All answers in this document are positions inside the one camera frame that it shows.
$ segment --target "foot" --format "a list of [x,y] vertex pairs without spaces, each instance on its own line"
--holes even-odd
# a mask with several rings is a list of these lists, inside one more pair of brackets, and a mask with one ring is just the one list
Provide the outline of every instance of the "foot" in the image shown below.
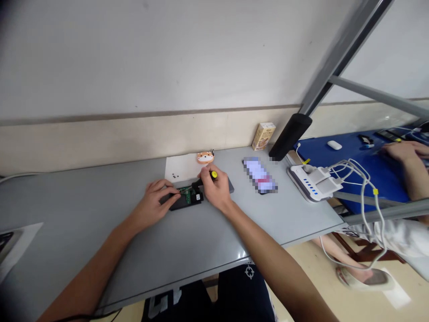
[[[367,266],[359,264],[358,267],[366,268]],[[370,279],[374,275],[374,272],[372,270],[362,271],[350,267],[346,267],[346,270],[348,270],[349,273],[361,283],[365,283],[366,280]]]

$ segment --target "black cylinder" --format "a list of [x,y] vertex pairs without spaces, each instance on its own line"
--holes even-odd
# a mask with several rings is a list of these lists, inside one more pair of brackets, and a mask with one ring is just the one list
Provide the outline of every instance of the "black cylinder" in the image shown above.
[[312,122],[313,120],[307,115],[300,113],[293,114],[269,152],[269,156],[274,161],[283,160]]

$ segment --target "hand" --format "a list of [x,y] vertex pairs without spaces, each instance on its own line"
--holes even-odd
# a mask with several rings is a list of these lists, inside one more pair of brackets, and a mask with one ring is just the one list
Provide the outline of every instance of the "hand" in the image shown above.
[[429,147],[417,141],[402,141],[402,143],[406,143],[412,145],[414,147],[414,151],[416,151],[417,155],[423,159],[429,158]]
[[407,141],[385,144],[382,147],[382,150],[386,151],[392,158],[402,163],[407,159],[419,158],[416,154],[414,145],[407,143]]
[[[160,199],[169,193],[175,195],[161,205]],[[146,186],[146,193],[142,200],[125,219],[124,223],[135,233],[139,233],[161,220],[179,198],[179,191],[173,187],[170,181],[162,179],[150,182]]]
[[[214,181],[211,179],[210,171],[216,171],[218,174]],[[201,178],[204,184],[204,194],[207,199],[213,206],[225,214],[232,205],[231,195],[229,194],[228,175],[214,164],[209,163],[201,169],[198,177]]]

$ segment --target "white paper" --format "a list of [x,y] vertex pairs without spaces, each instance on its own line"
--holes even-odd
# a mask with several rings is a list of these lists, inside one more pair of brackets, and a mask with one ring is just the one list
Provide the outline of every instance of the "white paper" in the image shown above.
[[196,153],[168,157],[165,163],[165,178],[172,183],[195,179],[205,166],[197,162]]

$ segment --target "screwdriver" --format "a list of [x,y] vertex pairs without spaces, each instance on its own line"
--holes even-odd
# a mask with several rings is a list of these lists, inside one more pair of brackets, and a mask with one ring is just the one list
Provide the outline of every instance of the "screwdriver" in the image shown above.
[[[210,171],[211,179],[214,181],[218,177],[218,173],[216,171]],[[188,191],[189,189],[198,190],[198,187],[202,186],[202,179],[199,178],[197,181],[193,182],[192,185],[186,189],[185,191]]]

